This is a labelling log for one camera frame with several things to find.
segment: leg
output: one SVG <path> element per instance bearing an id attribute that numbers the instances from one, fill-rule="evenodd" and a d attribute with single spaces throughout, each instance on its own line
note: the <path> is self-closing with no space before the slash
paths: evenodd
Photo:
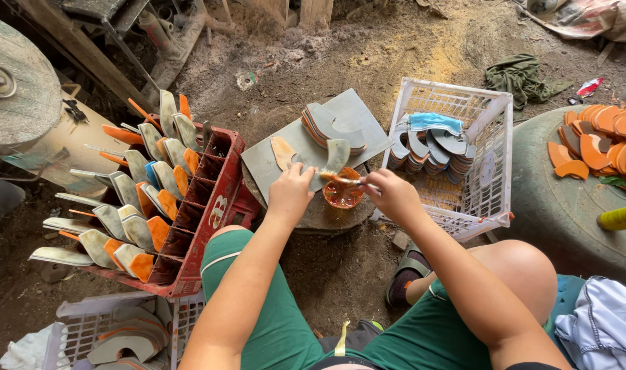
<path id="1" fill-rule="evenodd" d="M 522 300 L 540 324 L 548 319 L 555 304 L 557 275 L 546 256 L 517 240 L 470 251 Z M 388 370 L 490 369 L 487 347 L 466 327 L 435 274 L 412 282 L 409 299 L 414 306 L 370 342 L 361 357 Z"/>
<path id="2" fill-rule="evenodd" d="M 206 301 L 252 236 L 251 231 L 235 225 L 213 234 L 201 262 Z M 284 272 L 277 266 L 259 319 L 242 351 L 241 368 L 308 369 L 322 357 L 322 347 L 299 311 Z"/>
<path id="3" fill-rule="evenodd" d="M 519 240 L 503 240 L 468 251 L 516 294 L 537 318 L 539 324 L 548 319 L 558 289 L 555 268 L 537 248 Z M 437 278 L 435 273 L 409 285 L 406 300 L 415 304 Z"/>

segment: dirt floor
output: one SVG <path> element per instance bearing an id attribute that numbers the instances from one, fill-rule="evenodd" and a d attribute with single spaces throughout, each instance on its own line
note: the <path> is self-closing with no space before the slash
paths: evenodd
<path id="1" fill-rule="evenodd" d="M 521 19 L 509 0 L 450 1 L 441 4 L 450 19 L 429 13 L 415 1 L 396 0 L 385 6 L 365 0 L 336 1 L 331 28 L 267 32 L 264 17 L 230 4 L 239 32 L 202 38 L 171 87 L 185 94 L 194 118 L 238 131 L 251 145 L 295 120 L 307 103 L 353 88 L 377 121 L 387 129 L 400 79 L 415 77 L 474 88 L 484 87 L 484 71 L 500 58 L 531 53 L 541 62 L 541 79 L 575 84 L 545 104 L 529 104 L 524 117 L 557 106 L 580 85 L 596 77 L 605 81 L 587 103 L 609 104 L 626 88 L 626 44 L 620 44 L 601 67 L 595 41 L 565 41 L 531 20 Z M 221 3 L 210 13 L 220 15 Z M 240 91 L 236 75 L 256 72 L 258 84 Z M 381 156 L 369 165 L 378 168 Z M 10 176 L 23 171 L 3 165 Z M 133 289 L 71 269 L 68 280 L 46 283 L 44 263 L 28 261 L 42 246 L 64 246 L 62 236 L 41 220 L 61 208 L 62 217 L 76 217 L 78 205 L 56 199 L 58 186 L 45 181 L 17 183 L 28 196 L 0 223 L 0 357 L 10 341 L 36 332 L 56 320 L 63 301 L 128 292 Z M 312 328 L 338 334 L 342 322 L 374 319 L 389 326 L 402 312 L 386 308 L 383 291 L 399 252 L 390 245 L 390 227 L 363 223 L 341 236 L 293 234 L 281 258 L 292 293 Z M 467 246 L 485 244 L 483 237 Z"/>

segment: foot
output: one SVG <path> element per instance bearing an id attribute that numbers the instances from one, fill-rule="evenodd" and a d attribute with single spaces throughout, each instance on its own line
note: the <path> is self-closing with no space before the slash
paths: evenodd
<path id="1" fill-rule="evenodd" d="M 403 258 L 409 257 L 411 259 L 415 259 L 416 261 L 422 263 L 425 267 L 429 269 L 429 273 L 431 273 L 432 267 L 429 265 L 429 262 L 425 259 L 425 257 L 416 250 L 408 250 L 408 254 Z M 411 284 L 412 281 L 425 277 L 420 271 L 412 268 L 401 269 L 393 278 L 391 283 L 391 288 L 388 292 L 388 302 L 392 307 L 409 307 L 411 306 L 409 302 L 406 300 L 406 290 Z"/>

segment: sandal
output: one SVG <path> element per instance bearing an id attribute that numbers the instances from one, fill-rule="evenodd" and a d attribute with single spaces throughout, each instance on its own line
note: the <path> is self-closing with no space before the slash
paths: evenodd
<path id="1" fill-rule="evenodd" d="M 423 277 L 427 277 L 429 276 L 429 274 L 432 273 L 430 269 L 428 269 L 422 263 L 418 262 L 417 259 L 413 259 L 409 257 L 409 252 L 412 250 L 420 253 L 421 255 L 423 254 L 414 242 L 410 242 L 409 246 L 406 247 L 406 249 L 404 250 L 404 256 L 400 260 L 400 263 L 397 265 L 397 269 L 395 270 L 395 273 L 393 274 L 393 277 L 391 278 L 391 282 L 386 287 L 386 303 L 388 303 L 390 306 L 392 306 L 392 304 L 391 304 L 391 300 L 389 299 L 389 296 L 390 296 L 389 293 L 391 292 L 391 287 L 393 285 L 393 282 L 395 281 L 395 278 L 398 276 L 398 274 L 400 274 L 400 271 L 404 269 L 414 269 Z"/>

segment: green shorts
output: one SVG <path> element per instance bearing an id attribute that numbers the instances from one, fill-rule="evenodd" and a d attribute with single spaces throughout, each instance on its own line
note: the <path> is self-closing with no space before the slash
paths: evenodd
<path id="1" fill-rule="evenodd" d="M 251 231 L 229 231 L 206 245 L 201 262 L 206 301 L 252 236 Z M 306 370 L 333 355 L 322 351 L 277 266 L 259 319 L 242 351 L 242 369 Z M 366 348 L 361 352 L 348 349 L 346 355 L 387 370 L 491 368 L 487 347 L 466 327 L 438 280 Z"/>

